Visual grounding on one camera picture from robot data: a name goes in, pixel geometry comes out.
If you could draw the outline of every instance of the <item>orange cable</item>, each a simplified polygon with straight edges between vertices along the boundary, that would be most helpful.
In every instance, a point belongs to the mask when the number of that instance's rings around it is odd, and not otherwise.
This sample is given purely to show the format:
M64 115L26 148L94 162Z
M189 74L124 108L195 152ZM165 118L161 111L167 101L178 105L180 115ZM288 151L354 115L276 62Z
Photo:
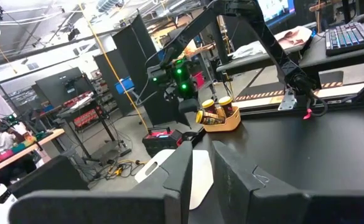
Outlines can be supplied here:
M8 62L8 64L10 65L10 67L13 69L13 72L17 74L16 69L13 68L12 64L10 63L9 59L7 59L7 57L5 56L5 54L3 53L3 51L1 50L1 48L0 48L0 53L5 58L5 60Z
M82 5L81 5L80 0L78 0L78 5L79 5L79 7L80 7L80 9L81 9L81 11L82 11L83 17L86 19L86 21L87 21L87 23L88 23L88 25L89 25L89 28L90 28L90 30L92 31L92 34L95 36L96 41L98 42L98 44L99 44L99 46L100 46L101 51L102 51L102 52L103 52L103 54L105 55L105 58L106 58L106 60L107 60L107 62L108 62L108 65L110 66L110 68L111 68L111 70L113 71L113 73L114 73L115 77L116 77L116 78L117 78L117 80L119 81L119 84L121 84L122 89L124 90L124 92L125 92L126 96L129 98L130 102L132 103L132 105L133 105L134 109L135 109L135 110L136 110L136 112L138 113L138 115L139 115L139 117L140 117L140 120L141 120L141 121L142 121L142 123L144 124L144 127L146 128L147 132L149 132L149 129L148 129L147 125L146 125L146 122L144 122L144 120L143 120L143 118L142 118L142 116L141 116L141 114L140 114L140 112L139 112L138 108L137 108L137 107L136 107L136 105L134 104L134 101L132 100L132 98L131 98L131 96L129 95L129 93L126 91L125 86L122 84L122 82L121 82L121 80L119 79L119 77L118 77L117 73L115 72L115 69L114 69L113 65L111 64L111 62L110 62L110 60L109 60L109 58L108 58L108 56L107 56L107 53L106 53L106 51L104 50L103 44L101 43L101 41L100 41L99 37L96 35L95 31L93 30L92 24L91 24L91 23L90 23L90 21L86 18L85 11L82 9Z

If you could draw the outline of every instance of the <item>blue box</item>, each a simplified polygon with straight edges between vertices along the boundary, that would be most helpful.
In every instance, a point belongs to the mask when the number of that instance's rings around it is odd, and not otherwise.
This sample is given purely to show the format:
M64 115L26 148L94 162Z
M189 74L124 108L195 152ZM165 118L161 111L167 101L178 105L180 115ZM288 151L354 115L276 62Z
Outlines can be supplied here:
M126 77L124 80L121 81L122 85L124 85L125 89L128 91L134 87L131 77ZM118 91L119 94L124 94L124 89L122 88L120 83L116 83L115 89Z

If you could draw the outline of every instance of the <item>ceiling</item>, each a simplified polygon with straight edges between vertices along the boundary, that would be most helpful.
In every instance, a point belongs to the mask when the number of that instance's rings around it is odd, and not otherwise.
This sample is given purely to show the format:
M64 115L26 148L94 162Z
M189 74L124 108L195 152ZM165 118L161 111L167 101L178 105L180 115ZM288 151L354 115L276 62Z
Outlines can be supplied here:
M145 21L150 21L158 17L166 18L167 13L197 5L196 0L124 0L124 5L120 8L113 7L106 13L100 13L96 10L98 0L0 0L4 9L0 26L0 49L6 57L13 57L67 42L70 31L68 23L80 30L78 39L91 35L78 2L84 3L85 13L92 18L96 32L119 27L120 21L137 14L136 9L139 9Z

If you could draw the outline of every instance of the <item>metal bracket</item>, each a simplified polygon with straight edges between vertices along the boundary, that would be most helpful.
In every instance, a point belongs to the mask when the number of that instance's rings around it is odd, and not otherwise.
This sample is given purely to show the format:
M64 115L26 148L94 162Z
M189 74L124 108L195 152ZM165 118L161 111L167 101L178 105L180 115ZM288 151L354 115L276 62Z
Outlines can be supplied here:
M292 110L296 106L297 100L295 99L295 95L292 89L287 89L284 94L284 98L279 105L279 111Z

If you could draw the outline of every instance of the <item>red cable tie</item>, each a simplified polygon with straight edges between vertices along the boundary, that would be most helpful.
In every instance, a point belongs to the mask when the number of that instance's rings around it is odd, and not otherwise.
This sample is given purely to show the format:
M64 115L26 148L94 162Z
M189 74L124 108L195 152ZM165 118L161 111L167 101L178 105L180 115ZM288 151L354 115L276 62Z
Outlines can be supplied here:
M309 119L312 116L312 110L311 109L307 109L307 115L304 116L304 119Z

